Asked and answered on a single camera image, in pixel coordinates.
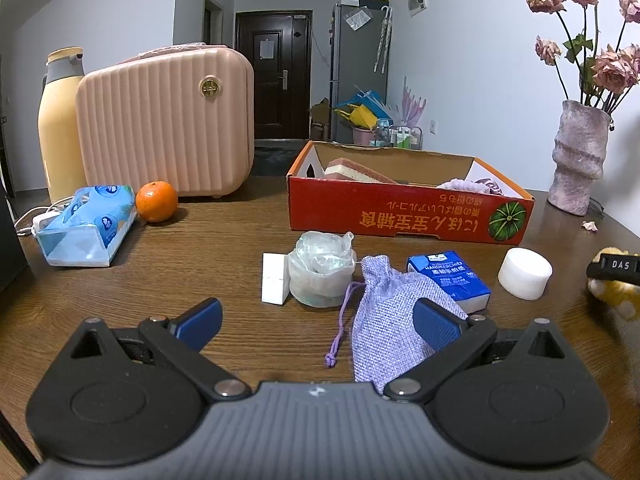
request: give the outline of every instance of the orange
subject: orange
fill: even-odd
[[[150,182],[142,186],[136,195],[136,209],[147,222],[164,222],[178,209],[178,194],[168,182]]]

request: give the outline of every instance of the wooden table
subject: wooden table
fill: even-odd
[[[634,356],[633,340],[627,335],[623,343],[606,309],[587,295],[584,273],[600,249],[640,252],[640,239],[609,217],[596,219],[597,234],[587,232],[583,219],[553,208],[543,193],[536,197],[522,246],[554,267],[539,301],[518,300],[497,283],[506,246],[357,236],[354,248],[358,257],[388,254],[398,269],[412,254],[455,250],[493,290],[489,313],[499,326],[555,320],[609,401],[612,423],[596,463],[618,480],[637,480],[640,412],[630,384],[640,372],[640,329]],[[284,179],[256,178],[225,199],[182,203],[171,224],[135,225],[109,269],[48,267],[36,241],[25,240],[30,270],[0,294],[1,409],[33,449],[24,423],[27,400],[84,318],[135,326],[152,314],[176,316],[208,296],[222,300],[225,320],[204,353],[251,386],[260,380],[352,380],[348,338],[337,366],[324,366],[337,329],[335,309],[303,308],[294,299],[283,307],[260,302],[262,254],[287,253],[299,236],[289,229]],[[0,446],[0,478],[20,475]]]

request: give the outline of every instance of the flower stem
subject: flower stem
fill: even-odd
[[[593,47],[593,55],[597,56],[598,55],[598,38],[600,37],[600,29],[598,28],[598,4],[596,4],[595,7],[593,7],[593,15],[596,18],[596,42]]]
[[[615,112],[615,111],[618,109],[618,107],[620,106],[620,103],[625,99],[625,97],[626,97],[626,96],[628,96],[628,95],[629,95],[629,92],[631,92],[631,89],[632,89],[632,88],[633,88],[633,87],[631,86],[631,87],[629,87],[629,88],[627,88],[627,89],[626,89],[625,94],[624,94],[624,95],[623,95],[623,96],[622,96],[618,101],[616,101],[616,103],[614,104],[613,108],[612,108],[612,109],[611,109],[611,111],[609,112],[610,114],[612,114],[613,112]]]
[[[584,40],[587,40],[587,7],[584,7]],[[587,85],[587,47],[584,47],[584,62],[582,64],[582,87],[584,88],[584,104],[591,106],[591,90]]]
[[[622,43],[622,34],[624,34],[625,27],[626,27],[626,20],[625,20],[625,22],[622,24],[622,30],[620,31],[620,37],[618,38],[618,44],[616,45],[616,52],[617,52],[617,51],[618,51],[618,49],[620,48],[620,43]]]
[[[602,111],[604,111],[607,114],[611,115],[611,107],[612,107],[613,101],[615,99],[616,99],[616,94],[614,94],[613,92],[609,92],[607,100],[605,101],[604,106],[602,107]]]
[[[582,70],[580,70],[580,64],[578,63],[578,53],[575,50],[574,47],[574,40],[571,37],[571,34],[569,33],[569,29],[566,28],[566,23],[564,22],[564,20],[562,19],[562,15],[560,14],[560,11],[557,10],[556,14],[558,15],[558,18],[560,18],[560,22],[562,23],[562,26],[564,27],[564,31],[567,34],[567,37],[569,38],[569,44],[571,45],[571,52],[574,54],[574,58],[575,58],[575,63],[578,66],[578,72],[580,72],[580,75],[582,76]],[[583,101],[583,97],[584,97],[584,86],[582,85],[582,82],[580,81],[580,104],[582,104]]]
[[[560,75],[560,67],[558,66],[558,62],[556,62],[556,72],[558,72],[558,77],[560,78],[560,84],[562,85],[562,90],[564,90],[564,96],[566,100],[569,100],[569,94],[566,91],[566,86],[564,86],[564,81],[562,81],[562,76]]]
[[[604,94],[604,88],[602,90],[600,90],[600,93],[598,94],[598,100],[596,101],[596,104],[594,105],[595,108],[598,107],[598,104],[600,103],[600,101],[602,99],[602,94]]]

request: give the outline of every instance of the refrigerator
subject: refrigerator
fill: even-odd
[[[365,92],[375,90],[386,104],[388,66],[382,73],[382,54],[378,72],[373,72],[385,11],[369,9],[373,18],[363,27],[353,30],[345,20],[346,15],[355,9],[357,7],[341,4],[334,7],[330,91],[332,110],[337,104],[351,99],[358,88]],[[334,112],[331,114],[330,139],[341,144],[353,143],[352,126]]]

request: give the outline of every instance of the door handle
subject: door handle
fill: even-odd
[[[288,90],[289,89],[289,70],[283,70],[282,76],[280,76],[278,79],[282,79],[282,89]]]

